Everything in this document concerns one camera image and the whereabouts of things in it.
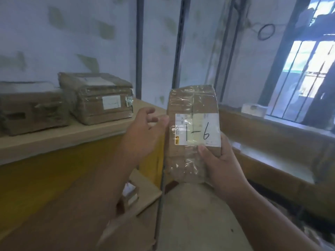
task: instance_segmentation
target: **cardboard box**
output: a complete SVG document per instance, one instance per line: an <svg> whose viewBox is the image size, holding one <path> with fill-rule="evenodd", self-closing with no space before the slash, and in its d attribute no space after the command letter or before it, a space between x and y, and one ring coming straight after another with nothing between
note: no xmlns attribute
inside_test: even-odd
<svg viewBox="0 0 335 251"><path fill-rule="evenodd" d="M132 84L107 73L58 73L71 113L92 125L133 116Z"/></svg>
<svg viewBox="0 0 335 251"><path fill-rule="evenodd" d="M132 181L128 181L122 191L121 198L117 204L117 211L119 213L125 213L129 208L135 204L138 200L139 187L136 186Z"/></svg>
<svg viewBox="0 0 335 251"><path fill-rule="evenodd" d="M0 82L0 116L9 135L69 124L63 93L49 82Z"/></svg>
<svg viewBox="0 0 335 251"><path fill-rule="evenodd" d="M188 86L170 92L165 139L167 171L179 182L204 182L207 171L197 146L204 144L217 157L221 153L219 111L211 85Z"/></svg>

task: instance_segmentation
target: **finger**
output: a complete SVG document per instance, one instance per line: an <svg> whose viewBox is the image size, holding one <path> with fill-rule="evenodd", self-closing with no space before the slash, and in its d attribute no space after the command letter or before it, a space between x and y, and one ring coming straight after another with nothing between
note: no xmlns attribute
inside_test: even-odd
<svg viewBox="0 0 335 251"><path fill-rule="evenodd" d="M220 160L210 152L206 146L199 145L198 151L202 159L205 161L207 167L211 170L215 168L220 162Z"/></svg>
<svg viewBox="0 0 335 251"><path fill-rule="evenodd" d="M142 121L146 122L146 118L148 114L154 113L155 112L154 107L143 107L140 110L138 110L135 121Z"/></svg>
<svg viewBox="0 0 335 251"><path fill-rule="evenodd" d="M138 110L136 117L146 117L147 114L151 114L155 112L154 107L143 107L140 110Z"/></svg>
<svg viewBox="0 0 335 251"><path fill-rule="evenodd" d="M149 122L158 122L159 121L159 118L156 115L154 115L154 114L148 114L147 117L146 117L146 119L147 119L148 123Z"/></svg>
<svg viewBox="0 0 335 251"><path fill-rule="evenodd" d="M161 135L165 133L165 129L169 124L169 117L167 115L162 115L159 118L159 121L150 129L154 139L158 139Z"/></svg>
<svg viewBox="0 0 335 251"><path fill-rule="evenodd" d="M230 155L233 153L228 137L221 132L221 155Z"/></svg>

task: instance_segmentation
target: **white label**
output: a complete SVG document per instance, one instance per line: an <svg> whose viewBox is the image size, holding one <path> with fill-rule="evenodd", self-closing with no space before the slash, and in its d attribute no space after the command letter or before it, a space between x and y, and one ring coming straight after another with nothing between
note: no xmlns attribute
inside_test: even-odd
<svg viewBox="0 0 335 251"><path fill-rule="evenodd" d="M176 114L175 145L200 145L221 147L218 113Z"/></svg>
<svg viewBox="0 0 335 251"><path fill-rule="evenodd" d="M135 189L135 186L133 184L131 184L130 182L127 182L125 184L125 187L122 191L122 195L123 196L127 196L130 192L132 192Z"/></svg>
<svg viewBox="0 0 335 251"><path fill-rule="evenodd" d="M120 95L104 96L103 97L103 109L113 109L121 107Z"/></svg>
<svg viewBox="0 0 335 251"><path fill-rule="evenodd" d="M132 198L128 200L128 205L130 206L133 202L137 200L137 194L135 194Z"/></svg>
<svg viewBox="0 0 335 251"><path fill-rule="evenodd" d="M87 78L78 78L83 83L94 86L94 85L106 85L106 86L115 86L111 81L103 79L101 77L87 77Z"/></svg>

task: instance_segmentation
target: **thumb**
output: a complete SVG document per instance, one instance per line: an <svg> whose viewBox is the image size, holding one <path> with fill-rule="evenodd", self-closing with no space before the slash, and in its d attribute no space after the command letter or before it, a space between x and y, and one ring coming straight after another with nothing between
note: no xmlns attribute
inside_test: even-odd
<svg viewBox="0 0 335 251"><path fill-rule="evenodd" d="M165 133L165 129L169 124L169 117L167 115L160 116L159 121L150 129L151 134L155 139L158 139Z"/></svg>
<svg viewBox="0 0 335 251"><path fill-rule="evenodd" d="M199 145L199 146L198 146L198 151L199 151L199 153L200 153L200 156L201 156L202 159L205 161L205 163L206 163L206 165L207 165L207 167L208 167L209 169L212 169L212 168L214 168L214 167L217 166L217 164L219 163L219 162L218 162L219 159L218 159L216 156L214 156L214 155L212 154L212 152L210 152L210 151L206 148L206 146L204 146L204 145Z"/></svg>

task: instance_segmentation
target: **left hand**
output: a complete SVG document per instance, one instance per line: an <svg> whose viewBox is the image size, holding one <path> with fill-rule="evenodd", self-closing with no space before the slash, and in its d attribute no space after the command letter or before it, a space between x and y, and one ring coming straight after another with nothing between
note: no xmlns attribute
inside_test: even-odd
<svg viewBox="0 0 335 251"><path fill-rule="evenodd" d="M122 138L121 150L133 165L139 164L145 156L154 150L169 124L167 115L156 117L153 115L154 112L154 107L141 108ZM156 125L151 126L150 122L156 122Z"/></svg>

